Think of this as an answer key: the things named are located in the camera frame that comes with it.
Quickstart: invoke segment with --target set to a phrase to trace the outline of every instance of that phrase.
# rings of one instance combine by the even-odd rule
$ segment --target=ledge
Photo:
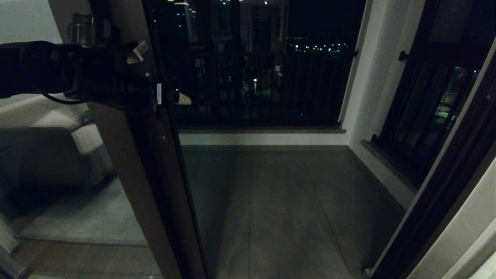
[[[180,134],[345,134],[339,127],[184,127]]]
[[[361,144],[367,149],[377,160],[390,170],[401,182],[403,182],[410,191],[415,195],[419,191],[416,187],[421,186],[422,180],[417,175],[411,172],[407,167],[403,166],[400,162],[395,160],[384,149],[380,148],[377,144],[363,140]]]

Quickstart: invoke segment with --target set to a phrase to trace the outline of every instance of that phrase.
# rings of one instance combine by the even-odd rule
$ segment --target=robotic arm
[[[0,98],[21,93],[63,92],[82,103],[97,102],[142,111],[156,100],[156,83],[131,71],[147,47],[118,44],[119,30],[109,21],[76,13],[69,25],[70,44],[45,41],[0,45]]]

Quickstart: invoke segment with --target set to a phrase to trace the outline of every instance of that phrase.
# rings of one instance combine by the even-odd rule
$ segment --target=tiled floor
[[[360,278],[404,213],[347,149],[184,156],[213,278]]]

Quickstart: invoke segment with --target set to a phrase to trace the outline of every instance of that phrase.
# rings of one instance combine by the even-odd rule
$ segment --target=metal bracket
[[[400,53],[400,57],[399,57],[399,59],[398,59],[398,60],[399,60],[399,61],[403,61],[403,60],[405,60],[405,59],[408,59],[409,57],[410,57],[410,55],[409,55],[409,54],[406,54],[406,52],[405,52],[405,51],[401,51],[401,53]]]

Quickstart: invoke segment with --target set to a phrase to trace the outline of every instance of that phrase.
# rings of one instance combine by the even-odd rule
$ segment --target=cable
[[[64,104],[64,105],[78,105],[78,104],[83,104],[83,103],[86,103],[86,101],[64,101],[64,100],[60,100],[60,99],[57,99],[53,96],[51,96],[50,94],[47,94],[47,93],[42,93],[43,96],[49,98],[50,100],[54,101],[54,102],[57,102],[57,103],[60,103],[60,104]]]

